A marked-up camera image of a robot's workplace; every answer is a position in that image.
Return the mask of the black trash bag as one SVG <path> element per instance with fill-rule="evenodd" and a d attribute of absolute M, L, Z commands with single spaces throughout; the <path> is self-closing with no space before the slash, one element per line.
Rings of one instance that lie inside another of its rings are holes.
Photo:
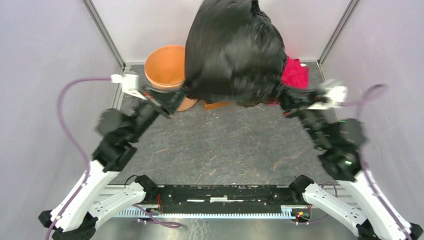
<path fill-rule="evenodd" d="M 186 39 L 182 87 L 209 103 L 273 102 L 286 64 L 283 38 L 257 0 L 205 0 Z"/>

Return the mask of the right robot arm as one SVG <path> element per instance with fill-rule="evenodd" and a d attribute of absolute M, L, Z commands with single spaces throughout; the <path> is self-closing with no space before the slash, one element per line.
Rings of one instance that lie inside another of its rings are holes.
<path fill-rule="evenodd" d="M 321 150 L 327 174 L 355 200 L 352 207 L 301 175 L 289 185 L 289 199 L 317 207 L 348 228 L 359 240 L 417 240 L 423 228 L 405 220 L 390 204 L 361 157 L 366 143 L 362 123 L 355 118 L 328 122 L 323 112 L 345 106 L 345 86 L 303 90 L 283 86 L 278 101 L 287 118 L 298 118 Z"/>

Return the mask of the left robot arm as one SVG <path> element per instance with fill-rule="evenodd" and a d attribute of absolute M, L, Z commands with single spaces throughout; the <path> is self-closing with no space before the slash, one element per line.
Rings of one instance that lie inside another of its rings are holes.
<path fill-rule="evenodd" d="M 60 205 L 38 217 L 47 228 L 48 240 L 89 240 L 100 226 L 124 209 L 160 199 L 157 184 L 141 175 L 107 199 L 97 200 L 133 158 L 137 151 L 134 144 L 142 134 L 159 116 L 170 118 L 184 98 L 181 89 L 160 91 L 145 86 L 132 114 L 109 108 L 100 115 L 96 131 L 102 140 L 91 157 L 85 158 L 86 171 Z"/>

